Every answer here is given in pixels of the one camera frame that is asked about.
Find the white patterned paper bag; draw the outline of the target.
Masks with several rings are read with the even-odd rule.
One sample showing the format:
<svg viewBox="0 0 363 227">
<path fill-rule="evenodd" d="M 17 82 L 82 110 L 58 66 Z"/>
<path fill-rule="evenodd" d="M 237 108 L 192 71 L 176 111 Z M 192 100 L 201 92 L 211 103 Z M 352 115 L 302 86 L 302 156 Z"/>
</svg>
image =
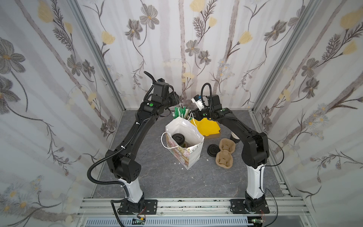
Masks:
<svg viewBox="0 0 363 227">
<path fill-rule="evenodd" d="M 161 143 L 186 169 L 190 169 L 200 158 L 204 136 L 190 121 L 177 117 L 165 127 Z"/>
</svg>

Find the green paper cup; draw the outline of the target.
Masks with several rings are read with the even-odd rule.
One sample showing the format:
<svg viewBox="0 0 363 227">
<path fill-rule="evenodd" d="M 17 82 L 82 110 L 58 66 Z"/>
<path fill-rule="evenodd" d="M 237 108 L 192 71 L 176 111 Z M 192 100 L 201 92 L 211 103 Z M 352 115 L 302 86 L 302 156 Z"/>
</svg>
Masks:
<svg viewBox="0 0 363 227">
<path fill-rule="evenodd" d="M 186 142 L 180 144 L 179 146 L 181 146 L 182 148 L 187 148 L 188 147 L 188 144 Z"/>
</svg>

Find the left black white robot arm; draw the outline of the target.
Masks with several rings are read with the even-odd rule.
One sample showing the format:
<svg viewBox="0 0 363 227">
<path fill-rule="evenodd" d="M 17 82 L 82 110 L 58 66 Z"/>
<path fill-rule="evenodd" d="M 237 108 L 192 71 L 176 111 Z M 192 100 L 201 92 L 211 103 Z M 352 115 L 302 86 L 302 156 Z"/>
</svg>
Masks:
<svg viewBox="0 0 363 227">
<path fill-rule="evenodd" d="M 135 161 L 138 150 L 150 128 L 155 124 L 161 114 L 169 107 L 179 104 L 179 96 L 171 92 L 165 97 L 152 95 L 150 101 L 143 101 L 135 113 L 135 122 L 125 139 L 114 150 L 108 150 L 105 157 L 87 171 L 88 179 L 100 185 L 118 184 L 126 193 L 127 211 L 141 213 L 145 207 L 145 196 L 140 188 L 139 175 L 141 164 Z M 99 181 L 92 177 L 92 171 L 103 162 L 107 162 L 110 172 L 117 178 L 116 181 Z"/>
</svg>

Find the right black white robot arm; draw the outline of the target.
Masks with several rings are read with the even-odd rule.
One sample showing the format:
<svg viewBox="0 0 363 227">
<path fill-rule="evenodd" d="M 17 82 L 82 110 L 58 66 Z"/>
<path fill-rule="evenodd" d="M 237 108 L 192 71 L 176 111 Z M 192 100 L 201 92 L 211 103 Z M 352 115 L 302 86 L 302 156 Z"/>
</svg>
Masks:
<svg viewBox="0 0 363 227">
<path fill-rule="evenodd" d="M 211 111 L 208 108 L 192 111 L 194 119 L 204 118 L 218 122 L 234 133 L 243 144 L 242 160 L 247 165 L 248 185 L 244 199 L 231 199 L 233 214 L 269 214 L 269 206 L 263 190 L 264 168 L 268 167 L 268 137 L 258 133 L 240 121 L 228 108 Z"/>
</svg>

